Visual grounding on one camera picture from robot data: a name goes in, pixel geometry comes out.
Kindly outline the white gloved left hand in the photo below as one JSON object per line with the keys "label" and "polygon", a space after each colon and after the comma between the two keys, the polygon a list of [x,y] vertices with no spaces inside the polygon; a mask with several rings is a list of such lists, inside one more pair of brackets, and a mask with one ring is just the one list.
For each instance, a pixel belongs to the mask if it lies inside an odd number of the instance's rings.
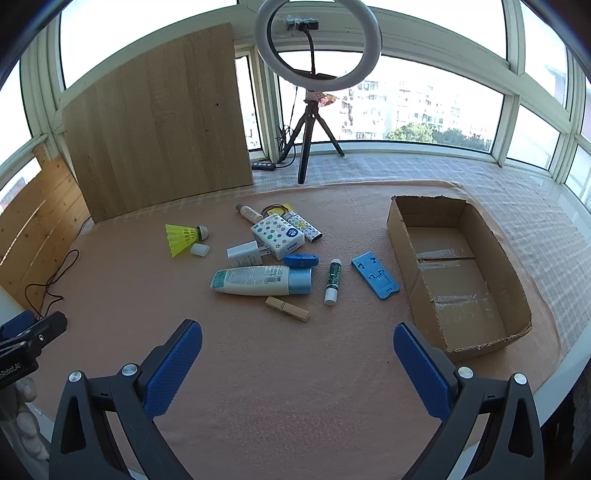
{"label": "white gloved left hand", "polygon": [[41,439],[40,426],[28,403],[37,398],[37,389],[30,377],[22,378],[1,390],[1,420],[16,428],[16,438],[33,459],[48,461],[49,452]]}

